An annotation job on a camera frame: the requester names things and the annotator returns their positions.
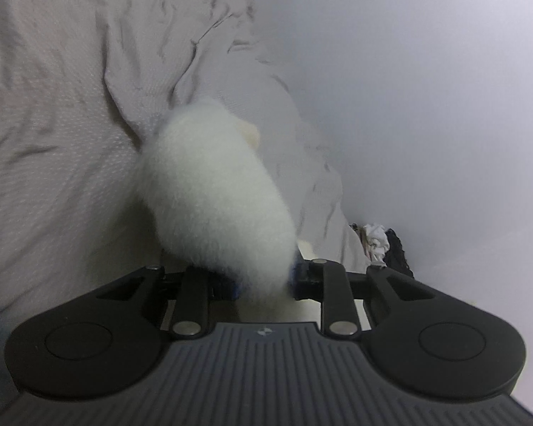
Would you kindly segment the cream blue striped sweater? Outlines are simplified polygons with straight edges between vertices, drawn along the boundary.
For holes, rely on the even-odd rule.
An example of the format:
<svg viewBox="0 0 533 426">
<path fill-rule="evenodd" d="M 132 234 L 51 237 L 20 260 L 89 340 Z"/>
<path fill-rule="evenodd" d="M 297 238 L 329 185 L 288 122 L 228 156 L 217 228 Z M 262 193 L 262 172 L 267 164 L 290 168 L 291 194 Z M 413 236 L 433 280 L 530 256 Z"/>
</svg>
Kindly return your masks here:
<svg viewBox="0 0 533 426">
<path fill-rule="evenodd" d="M 291 296 L 295 224 L 256 147 L 256 127 L 203 98 L 172 111 L 143 148 L 138 196 L 172 258 L 224 274 L 247 321 L 315 321 L 318 304 Z"/>
</svg>

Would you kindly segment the black clothes pile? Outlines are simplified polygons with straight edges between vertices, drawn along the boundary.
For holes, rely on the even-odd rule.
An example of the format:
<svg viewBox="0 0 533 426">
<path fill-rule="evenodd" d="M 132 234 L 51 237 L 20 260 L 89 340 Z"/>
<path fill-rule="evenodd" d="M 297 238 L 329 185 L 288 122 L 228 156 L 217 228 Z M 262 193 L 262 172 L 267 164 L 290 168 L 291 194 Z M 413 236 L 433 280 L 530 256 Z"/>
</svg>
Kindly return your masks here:
<svg viewBox="0 0 533 426">
<path fill-rule="evenodd" d="M 388 229 L 385 234 L 389 243 L 389 249 L 384 256 L 384 263 L 396 272 L 413 278 L 414 273 L 407 262 L 402 241 L 397 233 L 393 229 Z"/>
</svg>

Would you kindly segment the white crumpled cloth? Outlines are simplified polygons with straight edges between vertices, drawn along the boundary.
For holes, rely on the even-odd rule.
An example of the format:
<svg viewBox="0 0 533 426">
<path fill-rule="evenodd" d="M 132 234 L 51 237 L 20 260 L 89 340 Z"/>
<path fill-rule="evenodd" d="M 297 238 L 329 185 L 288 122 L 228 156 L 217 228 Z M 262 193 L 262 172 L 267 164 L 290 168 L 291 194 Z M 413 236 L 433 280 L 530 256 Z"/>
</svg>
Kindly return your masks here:
<svg viewBox="0 0 533 426">
<path fill-rule="evenodd" d="M 352 225 L 359 236 L 364 253 L 372 266 L 386 266 L 385 256 L 390 250 L 386 229 L 380 224 Z"/>
</svg>

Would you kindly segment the grey bed sheet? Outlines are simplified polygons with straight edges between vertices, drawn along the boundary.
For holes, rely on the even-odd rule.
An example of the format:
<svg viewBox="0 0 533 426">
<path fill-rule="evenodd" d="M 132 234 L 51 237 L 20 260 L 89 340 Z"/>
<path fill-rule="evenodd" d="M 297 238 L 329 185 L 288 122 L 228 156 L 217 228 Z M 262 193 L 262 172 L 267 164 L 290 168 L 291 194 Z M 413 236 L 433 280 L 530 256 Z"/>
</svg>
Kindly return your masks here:
<svg viewBox="0 0 533 426">
<path fill-rule="evenodd" d="M 13 328 L 162 262 L 131 174 L 170 110 L 201 96 L 259 132 L 302 254 L 368 267 L 252 0 L 0 0 L 0 413 L 18 394 Z"/>
</svg>

